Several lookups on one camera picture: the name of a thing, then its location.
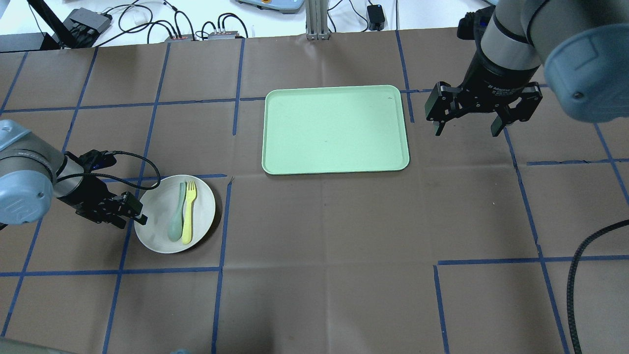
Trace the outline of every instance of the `black power brick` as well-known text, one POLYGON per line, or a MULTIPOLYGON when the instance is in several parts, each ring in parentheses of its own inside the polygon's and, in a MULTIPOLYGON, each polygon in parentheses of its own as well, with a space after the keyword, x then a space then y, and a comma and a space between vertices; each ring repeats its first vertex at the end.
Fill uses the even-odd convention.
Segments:
POLYGON ((369 5, 367 7, 367 17, 369 17, 369 30, 381 31, 384 29, 384 11, 382 5, 369 5))

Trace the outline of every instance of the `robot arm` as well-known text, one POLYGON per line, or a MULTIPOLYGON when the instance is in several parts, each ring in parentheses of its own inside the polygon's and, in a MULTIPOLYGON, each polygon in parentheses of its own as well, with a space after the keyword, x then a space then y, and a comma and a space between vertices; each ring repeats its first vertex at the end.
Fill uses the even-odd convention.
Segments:
POLYGON ((457 36, 474 39, 476 53, 461 85, 439 82, 426 102, 436 135, 449 120, 472 112, 498 114, 493 136, 529 120, 542 99, 539 85, 529 83, 541 63, 570 117, 606 122, 629 116, 626 0, 501 0, 495 11, 468 13, 457 36))
POLYGON ((0 120, 0 223, 37 221, 55 197, 98 224, 123 229, 126 221, 121 216, 146 224, 142 204, 131 193, 110 193, 103 181, 89 174, 115 164, 114 154, 63 154, 16 122, 0 120), (68 178, 75 174, 80 176, 68 178))

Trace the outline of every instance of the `yellow fork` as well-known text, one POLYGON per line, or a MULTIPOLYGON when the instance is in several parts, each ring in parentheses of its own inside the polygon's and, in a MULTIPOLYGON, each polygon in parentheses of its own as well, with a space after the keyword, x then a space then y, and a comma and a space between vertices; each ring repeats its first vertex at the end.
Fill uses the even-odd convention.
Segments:
POLYGON ((184 244, 192 241, 192 203, 196 199, 196 184, 194 181, 186 182, 186 214, 184 216, 184 232, 181 240, 184 244))

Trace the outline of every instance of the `green tray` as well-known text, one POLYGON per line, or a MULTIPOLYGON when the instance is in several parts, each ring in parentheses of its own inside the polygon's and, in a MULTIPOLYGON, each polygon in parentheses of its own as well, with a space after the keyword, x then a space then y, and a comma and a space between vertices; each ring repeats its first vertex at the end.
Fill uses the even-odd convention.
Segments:
POLYGON ((399 171, 408 162, 394 86, 278 89, 266 97, 262 168, 269 174, 399 171))

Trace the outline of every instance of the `round plate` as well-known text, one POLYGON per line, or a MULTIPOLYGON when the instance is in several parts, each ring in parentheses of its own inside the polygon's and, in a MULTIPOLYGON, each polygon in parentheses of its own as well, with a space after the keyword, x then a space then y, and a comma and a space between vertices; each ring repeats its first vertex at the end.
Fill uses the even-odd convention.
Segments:
POLYGON ((199 178, 186 174, 164 178, 159 187, 144 193, 140 202, 142 214, 148 220, 146 225, 133 223, 135 232, 144 246, 158 253, 176 253, 194 246, 208 233, 216 213, 212 189, 199 178), (197 198, 192 205, 192 241, 183 244, 181 239, 173 242, 168 238, 168 228, 179 201, 179 183, 187 181, 196 183, 197 198))

